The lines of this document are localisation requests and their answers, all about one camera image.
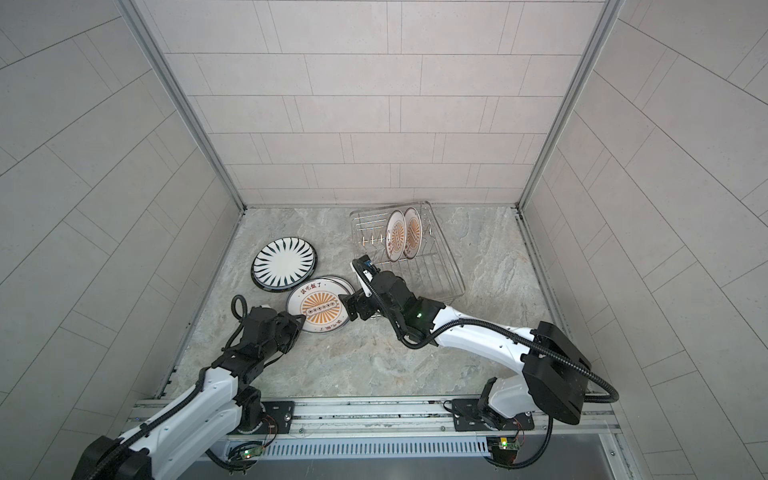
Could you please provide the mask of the aluminium corner post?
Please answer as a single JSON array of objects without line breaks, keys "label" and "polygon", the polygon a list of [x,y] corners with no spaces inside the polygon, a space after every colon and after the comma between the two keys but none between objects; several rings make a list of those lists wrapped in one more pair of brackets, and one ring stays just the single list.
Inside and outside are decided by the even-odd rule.
[{"label": "aluminium corner post", "polygon": [[534,164],[531,176],[525,185],[520,201],[517,203],[517,209],[520,212],[525,210],[532,201],[535,189],[543,176],[547,163],[553,155],[557,142],[567,125],[568,119],[587,83],[589,75],[594,69],[603,45],[607,41],[610,31],[618,18],[622,5],[623,1],[621,0],[608,0],[604,2],[595,28],[587,42],[550,131],[546,136],[542,150]]},{"label": "aluminium corner post", "polygon": [[242,201],[234,182],[226,171],[220,156],[215,151],[209,136],[204,131],[203,124],[192,108],[192,104],[182,91],[168,61],[160,50],[158,43],[153,38],[136,3],[134,1],[116,0],[115,4],[138,46],[156,73],[160,84],[176,107],[177,112],[189,130],[192,138],[222,180],[230,197],[235,202],[235,205],[241,213],[244,213],[247,209],[246,205]]}]

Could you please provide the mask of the green circuit board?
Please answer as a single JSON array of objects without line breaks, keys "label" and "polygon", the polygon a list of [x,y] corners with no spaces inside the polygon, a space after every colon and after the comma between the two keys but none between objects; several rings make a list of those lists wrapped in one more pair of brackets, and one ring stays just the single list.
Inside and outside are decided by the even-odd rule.
[{"label": "green circuit board", "polygon": [[256,463],[265,452],[265,443],[262,441],[250,441],[241,443],[233,447],[229,453],[227,460],[237,466],[246,468],[247,466]]},{"label": "green circuit board", "polygon": [[513,465],[521,450],[516,437],[487,437],[490,459],[501,465]]}]

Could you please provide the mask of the white plate orange sunburst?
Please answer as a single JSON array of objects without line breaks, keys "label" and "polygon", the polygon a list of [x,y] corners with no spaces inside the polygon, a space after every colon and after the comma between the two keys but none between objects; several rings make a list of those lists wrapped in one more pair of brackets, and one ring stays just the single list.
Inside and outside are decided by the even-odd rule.
[{"label": "white plate orange sunburst", "polygon": [[405,217],[400,210],[395,210],[389,216],[386,227],[385,250],[387,258],[391,262],[398,261],[403,256],[405,245]]}]

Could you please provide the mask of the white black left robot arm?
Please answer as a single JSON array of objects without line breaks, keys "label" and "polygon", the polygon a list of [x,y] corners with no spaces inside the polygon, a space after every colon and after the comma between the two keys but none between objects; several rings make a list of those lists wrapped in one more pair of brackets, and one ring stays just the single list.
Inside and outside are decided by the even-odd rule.
[{"label": "white black left robot arm", "polygon": [[279,424],[252,382],[288,353],[306,317],[268,307],[238,314],[222,354],[199,371],[184,396],[116,438],[101,436],[81,455],[74,479],[176,479],[214,444],[234,432],[269,436]]}]

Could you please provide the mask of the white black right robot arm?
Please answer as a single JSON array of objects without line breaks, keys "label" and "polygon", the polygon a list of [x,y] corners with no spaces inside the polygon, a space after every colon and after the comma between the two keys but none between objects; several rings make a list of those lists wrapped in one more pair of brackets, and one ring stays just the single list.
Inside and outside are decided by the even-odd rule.
[{"label": "white black right robot arm", "polygon": [[492,379],[479,407],[495,428],[518,414],[539,410],[565,424],[581,420],[591,364],[556,325],[510,327],[477,319],[440,301],[418,297],[404,279],[369,262],[352,263],[360,289],[344,296],[350,318],[387,318],[407,348],[455,348],[496,362],[514,372]]}]

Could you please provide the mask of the large orange sunburst plate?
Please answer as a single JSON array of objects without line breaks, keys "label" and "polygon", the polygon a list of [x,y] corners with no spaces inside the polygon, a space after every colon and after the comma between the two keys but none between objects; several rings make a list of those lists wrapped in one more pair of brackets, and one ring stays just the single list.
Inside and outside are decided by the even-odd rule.
[{"label": "large orange sunburst plate", "polygon": [[308,280],[291,292],[286,301],[286,310],[291,315],[305,316],[302,327],[304,331],[328,333],[349,321],[338,296],[327,290],[322,277]]}]

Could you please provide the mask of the right green circuit board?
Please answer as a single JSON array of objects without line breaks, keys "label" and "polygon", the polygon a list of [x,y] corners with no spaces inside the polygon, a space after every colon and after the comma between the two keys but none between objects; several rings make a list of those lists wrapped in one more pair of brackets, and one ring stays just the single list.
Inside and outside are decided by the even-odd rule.
[{"label": "right green circuit board", "polygon": [[487,437],[490,459],[501,465],[513,465],[521,450],[516,437]]}]

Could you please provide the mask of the aluminium corner post right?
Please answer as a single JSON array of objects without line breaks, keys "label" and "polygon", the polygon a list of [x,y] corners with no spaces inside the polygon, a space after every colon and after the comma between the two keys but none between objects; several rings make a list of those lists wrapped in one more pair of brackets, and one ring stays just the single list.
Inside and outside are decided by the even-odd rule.
[{"label": "aluminium corner post right", "polygon": [[623,1],[621,0],[608,0],[604,2],[595,28],[587,42],[550,131],[546,136],[542,150],[534,164],[531,176],[525,185],[520,201],[517,203],[517,209],[520,212],[525,210],[532,201],[535,189],[543,176],[547,163],[553,155],[557,142],[567,125],[568,119],[587,83],[589,75],[594,69],[603,45],[607,41],[610,31],[618,18],[622,5]]}]

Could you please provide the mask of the left green circuit board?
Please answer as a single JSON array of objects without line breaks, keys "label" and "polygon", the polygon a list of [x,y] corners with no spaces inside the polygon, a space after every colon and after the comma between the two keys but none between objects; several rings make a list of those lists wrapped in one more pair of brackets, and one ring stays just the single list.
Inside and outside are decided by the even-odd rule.
[{"label": "left green circuit board", "polygon": [[229,453],[227,460],[237,466],[246,468],[247,466],[256,463],[265,452],[265,443],[262,441],[250,441],[241,443],[233,447]]}]

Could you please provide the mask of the white blue leaf plate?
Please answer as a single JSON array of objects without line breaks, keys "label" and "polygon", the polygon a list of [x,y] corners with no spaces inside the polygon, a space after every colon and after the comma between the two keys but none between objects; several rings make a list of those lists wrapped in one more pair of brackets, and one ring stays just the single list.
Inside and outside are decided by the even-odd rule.
[{"label": "white blue leaf plate", "polygon": [[251,279],[268,292],[289,291],[308,280],[317,266],[317,252],[299,237],[282,237],[265,245],[255,256]]}]

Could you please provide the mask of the large red characters plate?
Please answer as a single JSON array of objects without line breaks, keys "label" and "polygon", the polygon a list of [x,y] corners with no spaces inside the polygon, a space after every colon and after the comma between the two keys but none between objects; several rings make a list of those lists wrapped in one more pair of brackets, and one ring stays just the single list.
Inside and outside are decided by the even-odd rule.
[{"label": "large red characters plate", "polygon": [[335,275],[324,275],[322,276],[322,279],[327,284],[327,290],[336,296],[340,294],[352,295],[356,292],[356,288],[352,285],[352,283],[343,277]]}]

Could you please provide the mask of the white slotted vent strip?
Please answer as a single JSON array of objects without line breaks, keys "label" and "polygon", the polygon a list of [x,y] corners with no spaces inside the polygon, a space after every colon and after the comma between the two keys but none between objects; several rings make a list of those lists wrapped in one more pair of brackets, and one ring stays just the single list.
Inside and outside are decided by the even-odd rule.
[{"label": "white slotted vent strip", "polygon": [[259,460],[489,457],[476,437],[323,438],[276,440]]}]

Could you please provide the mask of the aluminium corner post left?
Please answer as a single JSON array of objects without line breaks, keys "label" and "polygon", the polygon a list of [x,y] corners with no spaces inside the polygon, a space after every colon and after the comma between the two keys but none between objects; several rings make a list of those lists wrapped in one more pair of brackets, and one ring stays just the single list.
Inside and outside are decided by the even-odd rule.
[{"label": "aluminium corner post left", "polygon": [[246,205],[242,201],[234,182],[226,171],[220,156],[215,151],[209,136],[204,131],[203,124],[192,108],[192,104],[182,91],[168,61],[160,50],[158,43],[153,38],[136,3],[134,1],[116,0],[115,4],[138,46],[156,73],[160,84],[176,107],[177,112],[189,130],[192,138],[222,180],[230,197],[235,202],[235,205],[241,213],[244,213],[247,209]]}]

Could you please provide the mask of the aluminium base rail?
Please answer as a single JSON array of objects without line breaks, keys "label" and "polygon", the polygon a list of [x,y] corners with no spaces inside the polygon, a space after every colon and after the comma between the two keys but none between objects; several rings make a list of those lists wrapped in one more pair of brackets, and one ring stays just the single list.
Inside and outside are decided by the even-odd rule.
[{"label": "aluminium base rail", "polygon": [[539,411],[506,420],[502,430],[484,421],[476,395],[266,398],[263,409],[280,439],[543,434]]}]

